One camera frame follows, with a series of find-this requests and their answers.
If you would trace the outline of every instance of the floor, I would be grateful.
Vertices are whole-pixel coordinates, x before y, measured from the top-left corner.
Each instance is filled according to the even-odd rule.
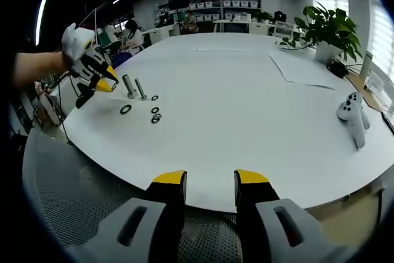
[[[64,133],[59,128],[49,129],[46,133],[67,143]],[[320,221],[328,241],[338,245],[358,247],[372,233],[376,225],[378,205],[377,195],[372,193],[371,186],[367,186],[346,200],[307,211]]]

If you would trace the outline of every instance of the potted plant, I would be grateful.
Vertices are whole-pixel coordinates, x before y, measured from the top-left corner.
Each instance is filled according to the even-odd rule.
[[[265,24],[268,24],[269,21],[273,20],[273,16],[269,12],[259,12],[259,11],[257,11],[257,12],[254,12],[252,14],[252,16],[254,18],[256,18],[256,20],[258,22],[262,22],[262,23],[265,23]]]
[[[362,58],[358,50],[360,42],[356,36],[357,26],[346,12],[342,9],[327,10],[320,3],[318,4],[321,8],[316,6],[304,8],[302,13],[307,22],[301,18],[294,18],[302,33],[294,33],[292,38],[283,38],[279,46],[285,49],[316,46],[315,59],[326,65],[332,63],[342,53],[345,61],[348,56],[357,61],[356,54]]]

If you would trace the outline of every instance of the rubber ring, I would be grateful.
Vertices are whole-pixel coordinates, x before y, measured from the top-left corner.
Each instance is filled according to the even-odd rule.
[[[127,104],[127,105],[125,105],[125,106],[123,106],[122,107],[122,109],[121,109],[121,114],[123,115],[123,114],[126,114],[127,112],[129,112],[131,110],[131,105],[130,104]]]

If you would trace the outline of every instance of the game controller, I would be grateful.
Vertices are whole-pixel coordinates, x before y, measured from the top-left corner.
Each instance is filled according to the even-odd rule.
[[[337,109],[339,119],[348,122],[348,128],[355,139],[357,148],[365,145],[364,124],[361,117],[361,107],[354,100],[346,100]]]
[[[361,112],[361,118],[363,119],[363,125],[365,129],[369,129],[371,127],[371,124],[369,123],[367,114],[365,114],[364,112],[364,108],[363,108],[363,96],[359,93],[359,92],[352,92],[347,98],[346,100],[350,100],[350,101],[356,101],[358,103],[358,105],[360,106],[360,112]]]

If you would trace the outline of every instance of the glove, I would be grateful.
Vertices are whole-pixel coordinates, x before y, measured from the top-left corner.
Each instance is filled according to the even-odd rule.
[[[94,40],[94,32],[85,28],[75,29],[76,24],[72,23],[63,33],[62,52],[70,60],[71,64],[79,61],[86,49],[90,47]]]

